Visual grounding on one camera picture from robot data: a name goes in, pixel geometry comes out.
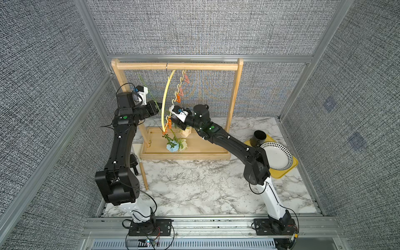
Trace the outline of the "cream rose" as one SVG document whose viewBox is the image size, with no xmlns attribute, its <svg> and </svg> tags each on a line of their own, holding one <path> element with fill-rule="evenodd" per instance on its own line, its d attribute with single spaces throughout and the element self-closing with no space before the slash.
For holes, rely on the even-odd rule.
<svg viewBox="0 0 400 250">
<path fill-rule="evenodd" d="M 170 135 L 168 134 L 171 138 L 176 137 L 176 139 L 179 140 L 180 149 L 179 149 L 179 151 L 177 151 L 177 152 L 183 152 L 183 151 L 185 151 L 185 150 L 187 149 L 187 146 L 188 146 L 188 145 L 187 145 L 187 142 L 186 142 L 186 139 L 185 139 L 185 138 L 178 138 L 178 137 L 177 137 L 177 134 L 176 134 L 175 131 L 172 130 L 172 129 L 170 129 L 169 131 L 170 131 L 170 133 L 172 133 L 172 136 L 170 136 Z"/>
</svg>

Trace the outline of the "blue flower with stem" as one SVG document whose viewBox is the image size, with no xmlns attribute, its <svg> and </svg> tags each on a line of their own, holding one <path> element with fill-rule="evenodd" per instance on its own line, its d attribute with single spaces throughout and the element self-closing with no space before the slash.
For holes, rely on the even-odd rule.
<svg viewBox="0 0 400 250">
<path fill-rule="evenodd" d="M 166 149 L 171 152 L 177 152 L 180 149 L 180 143 L 179 140 L 176 139 L 176 137 L 171 138 L 168 134 L 164 134 L 163 138 L 165 138 L 167 140 L 167 146 Z"/>
</svg>

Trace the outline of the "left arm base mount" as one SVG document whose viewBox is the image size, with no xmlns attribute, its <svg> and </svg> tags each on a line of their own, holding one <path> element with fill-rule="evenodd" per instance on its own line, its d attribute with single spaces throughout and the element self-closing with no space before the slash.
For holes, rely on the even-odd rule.
<svg viewBox="0 0 400 250">
<path fill-rule="evenodd" d="M 160 219 L 144 223 L 132 222 L 128 236 L 171 236 L 172 220 Z"/>
</svg>

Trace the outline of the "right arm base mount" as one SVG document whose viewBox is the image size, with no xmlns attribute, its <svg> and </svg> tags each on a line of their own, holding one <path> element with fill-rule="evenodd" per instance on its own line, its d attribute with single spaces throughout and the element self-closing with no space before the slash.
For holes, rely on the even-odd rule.
<svg viewBox="0 0 400 250">
<path fill-rule="evenodd" d="M 290 219 L 284 228 L 274 220 L 271 222 L 269 219 L 254 219 L 251 228 L 258 236 L 289 236 L 298 231 L 294 219 Z"/>
</svg>

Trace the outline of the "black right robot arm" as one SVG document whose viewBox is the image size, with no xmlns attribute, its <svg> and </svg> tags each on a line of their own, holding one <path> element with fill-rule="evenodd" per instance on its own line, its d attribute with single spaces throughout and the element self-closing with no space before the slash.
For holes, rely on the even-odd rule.
<svg viewBox="0 0 400 250">
<path fill-rule="evenodd" d="M 244 164 L 243 176 L 262 197 L 268 212 L 269 228 L 274 234 L 282 234 L 290 225 L 295 225 L 289 209 L 282 205 L 276 193 L 264 149 L 246 145 L 213 122 L 208 105 L 196 105 L 192 110 L 172 105 L 169 111 L 170 119 L 177 127 L 182 130 L 192 127 L 202 139 L 224 148 Z"/>
</svg>

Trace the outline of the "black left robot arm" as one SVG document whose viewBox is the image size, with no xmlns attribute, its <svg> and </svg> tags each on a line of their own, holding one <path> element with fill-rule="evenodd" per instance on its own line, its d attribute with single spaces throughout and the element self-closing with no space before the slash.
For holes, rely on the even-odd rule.
<svg viewBox="0 0 400 250">
<path fill-rule="evenodd" d="M 129 213 L 133 222 L 143 223 L 155 216 L 156 202 L 140 197 L 146 192 L 131 170 L 131 149 L 140 121 L 158 114 L 156 102 L 144 104 L 140 94 L 121 92 L 116 95 L 118 107 L 112 120 L 114 140 L 104 170 L 95 174 L 95 182 L 106 203 Z"/>
</svg>

